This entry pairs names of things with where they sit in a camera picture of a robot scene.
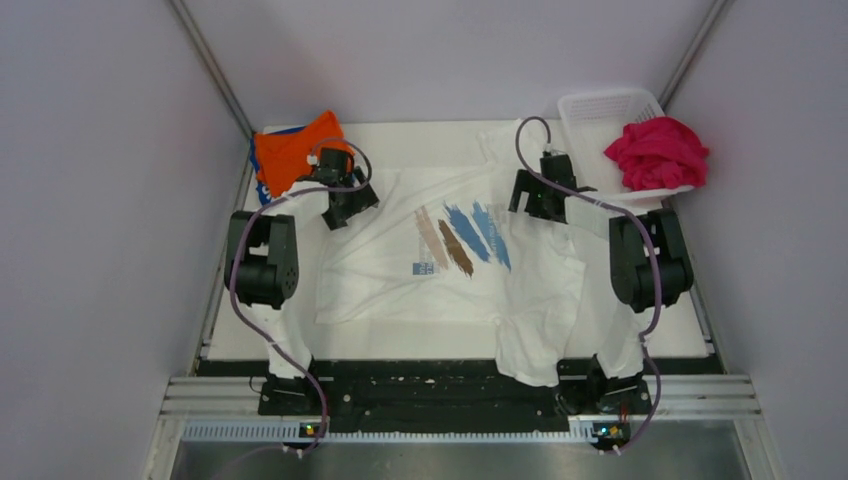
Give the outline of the white printed t-shirt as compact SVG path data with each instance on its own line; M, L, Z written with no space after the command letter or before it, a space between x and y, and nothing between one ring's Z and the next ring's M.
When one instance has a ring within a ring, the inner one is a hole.
M409 325L392 339L403 357L480 358L492 345L499 373L533 387L557 383L578 320L585 263L573 229L508 203L523 164L539 167L544 130L514 122L484 131L474 166L376 173L379 205L331 233L317 276L319 325Z

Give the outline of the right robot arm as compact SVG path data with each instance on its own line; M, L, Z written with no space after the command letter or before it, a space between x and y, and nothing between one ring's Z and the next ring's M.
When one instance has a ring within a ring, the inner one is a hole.
M511 212L592 233L608 246L612 326L590 360L581 403L605 414L651 408L643 372L653 363L648 338L663 308L691 289L694 272L677 215L669 208L637 213L619 198L580 187L566 154L544 152L537 171L518 169Z

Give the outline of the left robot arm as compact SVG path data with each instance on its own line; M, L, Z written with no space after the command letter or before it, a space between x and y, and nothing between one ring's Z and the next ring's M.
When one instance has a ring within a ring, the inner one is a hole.
M238 319L264 342L269 356L261 393L297 413L328 410L320 382L310 371L313 355L285 305L300 279L297 228L316 218L337 230L378 203L370 182L370 158L353 144L320 145L307 157L310 171L279 198L229 220L224 286Z

